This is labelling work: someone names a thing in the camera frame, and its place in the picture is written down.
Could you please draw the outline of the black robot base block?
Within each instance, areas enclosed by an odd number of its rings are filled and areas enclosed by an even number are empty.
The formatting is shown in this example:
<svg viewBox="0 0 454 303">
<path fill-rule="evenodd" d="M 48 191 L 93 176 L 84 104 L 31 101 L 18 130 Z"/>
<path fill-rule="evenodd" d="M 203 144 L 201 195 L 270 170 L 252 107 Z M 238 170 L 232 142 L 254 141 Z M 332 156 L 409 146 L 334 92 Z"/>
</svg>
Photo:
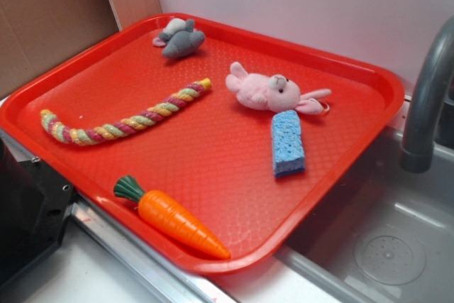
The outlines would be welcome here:
<svg viewBox="0 0 454 303">
<path fill-rule="evenodd" d="M 43 160 L 18 161 L 1 142 L 1 288 L 62 244 L 74 187 Z"/>
</svg>

